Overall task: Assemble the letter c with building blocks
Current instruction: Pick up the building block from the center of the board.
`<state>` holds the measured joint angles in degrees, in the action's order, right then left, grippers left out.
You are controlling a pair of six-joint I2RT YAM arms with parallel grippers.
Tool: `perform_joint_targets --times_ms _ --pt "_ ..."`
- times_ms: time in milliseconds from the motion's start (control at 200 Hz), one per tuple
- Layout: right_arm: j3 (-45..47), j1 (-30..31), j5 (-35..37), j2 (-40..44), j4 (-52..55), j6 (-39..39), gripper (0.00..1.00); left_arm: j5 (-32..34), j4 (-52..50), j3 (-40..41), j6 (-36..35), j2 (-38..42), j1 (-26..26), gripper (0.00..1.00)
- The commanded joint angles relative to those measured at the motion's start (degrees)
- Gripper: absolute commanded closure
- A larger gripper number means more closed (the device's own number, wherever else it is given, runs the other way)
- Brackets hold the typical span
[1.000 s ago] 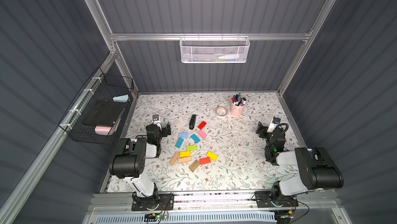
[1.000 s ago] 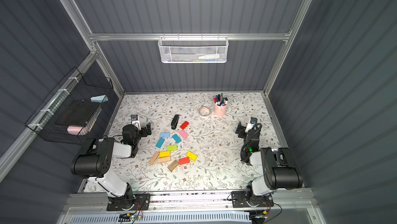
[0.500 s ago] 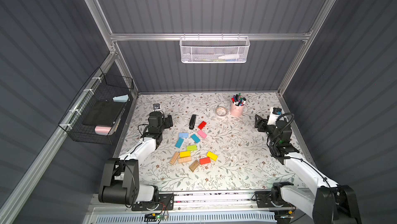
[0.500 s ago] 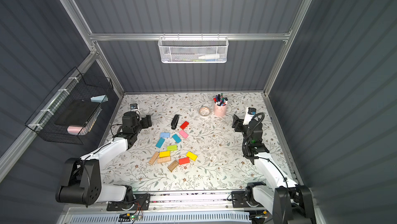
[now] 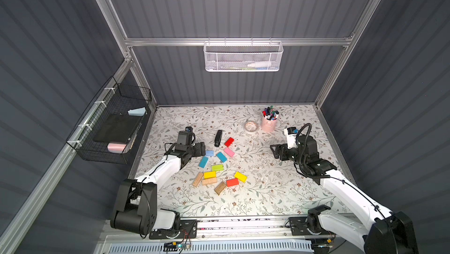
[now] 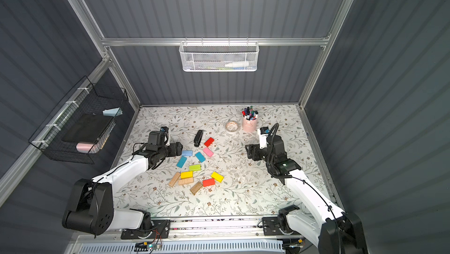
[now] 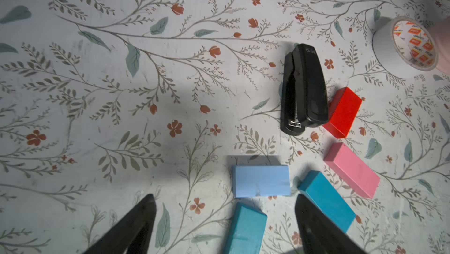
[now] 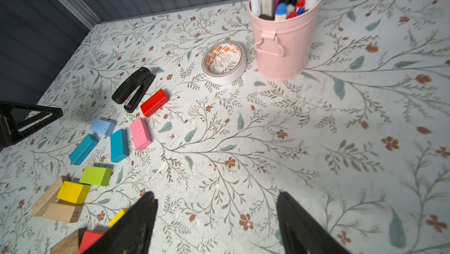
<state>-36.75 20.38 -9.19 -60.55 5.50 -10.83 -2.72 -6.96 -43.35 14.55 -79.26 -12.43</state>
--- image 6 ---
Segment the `pink block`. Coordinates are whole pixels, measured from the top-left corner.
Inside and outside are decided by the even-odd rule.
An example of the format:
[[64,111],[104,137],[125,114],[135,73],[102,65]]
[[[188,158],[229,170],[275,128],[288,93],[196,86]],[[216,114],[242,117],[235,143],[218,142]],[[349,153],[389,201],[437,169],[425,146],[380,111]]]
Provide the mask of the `pink block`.
[[203,149],[203,152],[204,152],[208,157],[212,157],[212,156],[214,155],[214,153],[213,153],[208,147],[205,147],[205,148]]

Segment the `light blue block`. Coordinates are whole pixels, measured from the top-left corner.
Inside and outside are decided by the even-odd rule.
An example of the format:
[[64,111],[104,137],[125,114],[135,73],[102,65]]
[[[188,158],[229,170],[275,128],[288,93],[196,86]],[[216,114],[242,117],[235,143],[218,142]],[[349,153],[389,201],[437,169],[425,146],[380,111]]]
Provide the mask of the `light blue block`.
[[183,157],[192,157],[193,156],[193,151],[192,150],[183,150],[182,151],[182,156]]

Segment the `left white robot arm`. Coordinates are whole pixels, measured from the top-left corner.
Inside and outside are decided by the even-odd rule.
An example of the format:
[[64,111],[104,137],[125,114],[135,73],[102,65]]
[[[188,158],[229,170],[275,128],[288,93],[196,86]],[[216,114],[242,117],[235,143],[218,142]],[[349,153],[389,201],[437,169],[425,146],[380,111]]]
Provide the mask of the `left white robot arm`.
[[116,208],[114,194],[138,175],[158,168],[165,159],[181,156],[183,148],[180,142],[171,142],[167,127],[150,132],[148,141],[124,163],[92,179],[76,181],[62,227],[94,236],[115,230],[153,232],[155,227],[149,212]]

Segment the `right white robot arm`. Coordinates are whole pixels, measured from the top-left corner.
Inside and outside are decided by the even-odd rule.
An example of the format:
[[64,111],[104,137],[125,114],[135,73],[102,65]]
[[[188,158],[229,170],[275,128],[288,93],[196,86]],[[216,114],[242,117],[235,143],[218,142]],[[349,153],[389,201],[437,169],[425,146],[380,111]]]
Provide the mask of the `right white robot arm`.
[[328,200],[312,184],[301,166],[288,158],[279,135],[266,134],[262,140],[264,145],[246,145],[247,157],[263,160],[269,175],[294,193],[312,215],[304,215],[296,205],[280,209],[278,220],[282,232],[301,234],[321,254],[368,253],[361,219]]

